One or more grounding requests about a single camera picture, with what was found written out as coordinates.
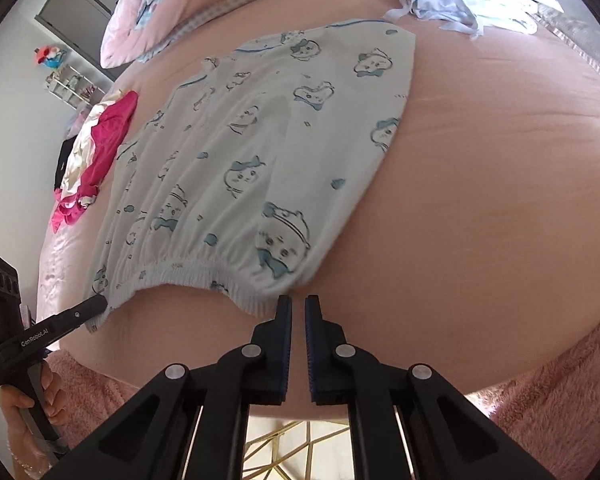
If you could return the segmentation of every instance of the stuffed toy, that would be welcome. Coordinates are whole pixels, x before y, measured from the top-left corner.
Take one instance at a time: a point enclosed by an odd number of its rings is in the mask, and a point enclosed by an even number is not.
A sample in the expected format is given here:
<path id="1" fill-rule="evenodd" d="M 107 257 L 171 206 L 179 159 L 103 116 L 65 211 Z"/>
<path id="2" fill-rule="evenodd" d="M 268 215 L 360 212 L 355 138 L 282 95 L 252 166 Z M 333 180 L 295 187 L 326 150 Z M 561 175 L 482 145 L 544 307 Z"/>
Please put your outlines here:
<path id="1" fill-rule="evenodd" d="M 66 50 L 56 46 L 44 46 L 43 48 L 37 48 L 35 53 L 38 64 L 44 64 L 49 68 L 58 68 L 66 55 Z"/>

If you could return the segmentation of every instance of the pink fluffy rug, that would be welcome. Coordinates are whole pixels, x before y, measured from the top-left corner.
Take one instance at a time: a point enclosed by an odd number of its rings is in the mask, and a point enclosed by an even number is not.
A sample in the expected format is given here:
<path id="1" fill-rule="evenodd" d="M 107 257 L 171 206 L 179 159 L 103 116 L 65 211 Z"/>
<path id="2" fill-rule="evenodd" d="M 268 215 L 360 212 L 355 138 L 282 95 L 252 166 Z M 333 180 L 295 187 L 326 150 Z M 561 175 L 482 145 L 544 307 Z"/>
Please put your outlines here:
<path id="1" fill-rule="evenodd" d="M 558 480 L 600 460 L 600 324 L 538 370 L 470 396 Z"/>
<path id="2" fill-rule="evenodd" d="M 71 449 L 138 391 L 85 368 L 66 350 L 53 352 L 46 361 L 62 377 L 62 389 L 67 393 L 70 421 L 62 428 L 62 432 Z"/>

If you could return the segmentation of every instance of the white wall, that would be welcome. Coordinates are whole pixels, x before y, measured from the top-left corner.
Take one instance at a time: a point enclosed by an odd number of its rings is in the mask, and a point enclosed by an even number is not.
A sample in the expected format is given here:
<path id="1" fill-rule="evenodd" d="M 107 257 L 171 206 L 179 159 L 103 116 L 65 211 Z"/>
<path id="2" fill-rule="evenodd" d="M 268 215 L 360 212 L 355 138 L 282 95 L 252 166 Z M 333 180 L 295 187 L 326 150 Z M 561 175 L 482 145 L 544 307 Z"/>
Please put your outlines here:
<path id="1" fill-rule="evenodd" d="M 44 88 L 49 69 L 34 49 L 57 38 L 33 20 L 46 0 L 20 0 L 0 25 L 0 256 L 18 270 L 23 303 L 35 307 L 38 259 L 54 203 L 53 181 L 64 128 L 74 111 Z M 110 81 L 73 55 L 100 85 Z M 11 469 L 0 412 L 0 459 Z"/>

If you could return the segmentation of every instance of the human hand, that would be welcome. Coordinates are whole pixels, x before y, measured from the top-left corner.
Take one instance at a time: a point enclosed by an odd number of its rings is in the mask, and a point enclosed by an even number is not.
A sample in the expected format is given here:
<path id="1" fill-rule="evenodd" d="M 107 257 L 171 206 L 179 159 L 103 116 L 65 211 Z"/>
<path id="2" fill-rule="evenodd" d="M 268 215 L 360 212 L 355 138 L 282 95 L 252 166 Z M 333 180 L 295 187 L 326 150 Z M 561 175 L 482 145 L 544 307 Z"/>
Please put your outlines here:
<path id="1" fill-rule="evenodd" d="M 66 410 L 67 394 L 62 389 L 61 377 L 51 371 L 46 361 L 42 363 L 40 382 L 45 393 L 43 409 L 49 422 L 55 426 L 64 426 L 69 422 L 69 414 Z M 11 453 L 15 461 L 24 469 L 41 476 L 49 469 L 48 459 L 36 445 L 33 435 L 20 415 L 21 408 L 32 408 L 34 404 L 33 399 L 14 386 L 0 387 L 0 409 L 7 421 Z"/>

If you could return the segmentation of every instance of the cartoon face print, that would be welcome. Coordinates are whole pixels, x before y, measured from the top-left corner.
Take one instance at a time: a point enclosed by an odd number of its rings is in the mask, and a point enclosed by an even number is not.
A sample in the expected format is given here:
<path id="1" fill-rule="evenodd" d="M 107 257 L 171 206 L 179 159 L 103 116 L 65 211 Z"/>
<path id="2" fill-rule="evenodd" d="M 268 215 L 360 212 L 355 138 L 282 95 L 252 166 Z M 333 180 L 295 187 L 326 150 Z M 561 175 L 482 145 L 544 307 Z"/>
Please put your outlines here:
<path id="1" fill-rule="evenodd" d="M 151 229 L 157 231 L 158 229 L 165 227 L 172 233 L 178 225 L 180 215 L 187 207 L 186 194 L 183 189 L 176 184 L 173 190 L 167 197 L 167 202 L 160 209 L 160 216 L 154 218 L 151 222 Z"/>
<path id="2" fill-rule="evenodd" d="M 291 56 L 300 61 L 309 61 L 320 54 L 320 45 L 311 40 L 301 40 L 291 47 Z"/>
<path id="3" fill-rule="evenodd" d="M 293 273 L 306 258 L 309 227 L 302 213 L 282 209 L 267 202 L 262 210 L 266 218 L 256 236 L 256 249 L 261 267 L 269 267 L 278 280 Z"/>
<path id="4" fill-rule="evenodd" d="M 262 167 L 266 166 L 264 162 L 256 155 L 249 162 L 238 162 L 231 165 L 231 168 L 224 174 L 224 184 L 227 191 L 230 191 L 234 198 L 238 198 L 240 193 L 255 184 L 260 178 Z"/>
<path id="5" fill-rule="evenodd" d="M 102 268 L 96 272 L 93 285 L 91 285 L 91 290 L 94 292 L 94 294 L 101 294 L 108 286 L 109 280 L 107 279 L 107 266 L 102 266 Z"/>
<path id="6" fill-rule="evenodd" d="M 385 153 L 394 138 L 399 122 L 395 117 L 378 121 L 376 127 L 371 131 L 371 140 L 376 146 L 382 148 Z"/>
<path id="7" fill-rule="evenodd" d="M 226 84 L 226 89 L 231 91 L 235 87 L 240 86 L 242 83 L 247 81 L 247 79 L 250 77 L 250 75 L 251 75 L 251 72 L 236 72 L 231 77 L 231 79 L 229 79 L 229 82 Z"/>
<path id="8" fill-rule="evenodd" d="M 158 178 L 160 180 L 164 181 L 164 178 L 167 176 L 167 173 L 169 173 L 171 166 L 173 166 L 173 163 L 175 162 L 178 153 L 179 152 L 176 150 L 175 152 L 171 153 L 170 157 L 167 160 L 164 161 L 164 165 L 160 170 L 160 173 L 158 174 Z"/>
<path id="9" fill-rule="evenodd" d="M 242 113 L 240 113 L 232 123 L 228 124 L 229 128 L 238 135 L 241 135 L 245 130 L 258 122 L 258 112 L 260 109 L 256 106 L 250 106 Z"/>
<path id="10" fill-rule="evenodd" d="M 366 54 L 359 54 L 358 64 L 354 67 L 354 72 L 358 77 L 376 76 L 380 77 L 385 70 L 389 70 L 393 61 L 379 48 L 373 49 Z"/>
<path id="11" fill-rule="evenodd" d="M 147 124 L 145 124 L 144 127 L 146 128 L 149 124 L 152 124 L 153 126 L 157 126 L 163 117 L 164 117 L 164 112 L 162 110 L 158 110 L 156 112 L 156 114 L 154 115 L 154 117 Z"/>
<path id="12" fill-rule="evenodd" d="M 129 229 L 129 234 L 125 238 L 125 244 L 127 244 L 128 246 L 132 246 L 133 244 L 136 243 L 136 239 L 138 238 L 138 233 L 139 233 L 140 229 L 142 228 L 142 224 L 144 223 L 144 220 L 146 220 L 146 215 L 147 215 L 146 211 L 141 211 L 140 214 L 138 215 L 138 217 L 131 224 L 131 229 Z"/>
<path id="13" fill-rule="evenodd" d="M 198 111 L 200 110 L 200 108 L 202 108 L 202 105 L 204 103 L 206 103 L 207 101 L 209 101 L 209 99 L 211 99 L 211 96 L 213 94 L 216 93 L 216 89 L 215 88 L 205 88 L 201 93 L 200 93 L 200 98 L 197 99 L 196 101 L 194 101 L 193 103 L 193 109 L 194 111 Z"/>
<path id="14" fill-rule="evenodd" d="M 328 81 L 321 82 L 316 88 L 301 86 L 294 90 L 294 101 L 302 101 L 314 110 L 322 110 L 324 102 L 333 95 L 335 89 Z"/>

